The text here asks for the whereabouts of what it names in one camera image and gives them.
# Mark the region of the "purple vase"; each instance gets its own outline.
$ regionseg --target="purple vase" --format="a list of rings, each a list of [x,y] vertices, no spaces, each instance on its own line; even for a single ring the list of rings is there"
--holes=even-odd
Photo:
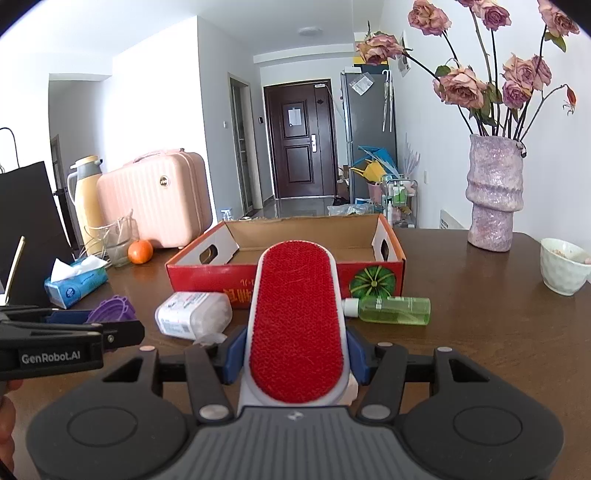
[[[513,214],[523,210],[523,144],[505,137],[471,135],[466,198],[472,208],[468,241],[491,252],[507,252]]]

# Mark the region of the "door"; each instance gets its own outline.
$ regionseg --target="door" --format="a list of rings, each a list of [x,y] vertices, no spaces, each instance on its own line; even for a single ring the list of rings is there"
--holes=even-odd
[[[247,85],[230,78],[230,92],[232,94],[232,124],[234,128],[234,146],[236,150],[236,163],[238,165],[238,181],[242,196],[244,215],[254,210],[252,200],[252,183],[246,152],[246,129],[242,109],[242,89]]]
[[[336,148],[329,80],[265,88],[278,198],[335,196]]]

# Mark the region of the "wooden table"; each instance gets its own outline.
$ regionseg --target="wooden table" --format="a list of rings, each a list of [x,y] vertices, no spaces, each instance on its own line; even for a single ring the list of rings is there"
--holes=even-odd
[[[514,384],[552,409],[560,418],[566,447],[553,480],[586,480],[591,471],[591,286],[574,297],[551,292],[540,274],[540,246],[522,234],[509,254],[493,254],[466,242],[466,232],[399,230],[408,257],[404,293],[429,297],[428,327],[375,325],[352,320],[370,341],[390,341],[411,353],[430,355],[437,346],[451,346]],[[144,344],[163,355],[179,353],[188,341],[163,336],[154,310],[172,292],[164,263],[176,251],[158,252],[146,265],[109,270],[109,284],[83,299],[77,308],[91,309],[114,294],[127,296],[146,328]],[[232,325],[246,323],[248,312],[236,311]],[[112,365],[129,349],[109,353]],[[94,372],[40,378],[25,382],[11,397],[17,406],[16,474],[20,480],[38,475],[25,448],[25,430],[33,415]],[[403,410],[428,390],[407,388]],[[229,387],[237,403],[238,386]],[[189,412],[184,385],[166,385],[164,396]]]

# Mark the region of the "box handle hole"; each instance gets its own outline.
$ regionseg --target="box handle hole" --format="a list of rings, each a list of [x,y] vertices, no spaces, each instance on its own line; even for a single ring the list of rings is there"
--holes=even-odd
[[[214,258],[217,257],[217,248],[215,245],[211,245],[207,250],[203,251],[199,255],[199,261],[201,265],[209,265]]]
[[[385,262],[388,261],[388,257],[390,256],[390,249],[388,248],[388,242],[386,240],[382,240],[382,247],[380,248],[382,252],[382,258]]]

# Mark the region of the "plastic bag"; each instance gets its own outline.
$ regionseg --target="plastic bag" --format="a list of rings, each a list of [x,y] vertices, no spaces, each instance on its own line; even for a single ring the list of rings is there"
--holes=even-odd
[[[329,216],[370,215],[374,212],[374,206],[371,203],[329,206],[327,208],[329,210]]]

